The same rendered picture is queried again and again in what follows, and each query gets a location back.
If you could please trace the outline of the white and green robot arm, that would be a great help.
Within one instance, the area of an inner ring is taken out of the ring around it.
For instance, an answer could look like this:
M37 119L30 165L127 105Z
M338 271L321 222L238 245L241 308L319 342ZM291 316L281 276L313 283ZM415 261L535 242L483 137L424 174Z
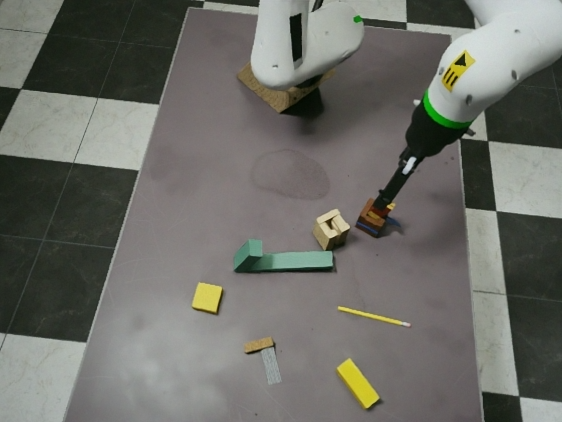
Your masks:
M359 13L345 2L323 1L309 12L310 0L260 0L251 67L264 87L310 87L361 47ZM447 48L430 87L413 102L415 131L435 145L466 132L473 137L469 126L485 109L562 56L559 0L464 1L481 28Z

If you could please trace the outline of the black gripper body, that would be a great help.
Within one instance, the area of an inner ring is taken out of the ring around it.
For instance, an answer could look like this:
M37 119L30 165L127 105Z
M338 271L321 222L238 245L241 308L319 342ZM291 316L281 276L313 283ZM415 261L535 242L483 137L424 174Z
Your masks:
M445 146L434 145L425 140L423 140L414 130L412 123L408 127L406 131L406 142L410 147L408 154L405 157L405 160L408 162L411 156L415 157L415 161L413 164L416 164L419 159L423 156L434 156L440 153Z

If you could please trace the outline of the try square with wooden stock and grey blade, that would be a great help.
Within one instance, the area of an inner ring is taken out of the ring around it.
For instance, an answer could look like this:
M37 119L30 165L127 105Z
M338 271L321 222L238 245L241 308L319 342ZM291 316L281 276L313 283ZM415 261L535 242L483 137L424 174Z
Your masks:
M269 385L282 382L271 337L245 343L244 348L245 353L261 349Z

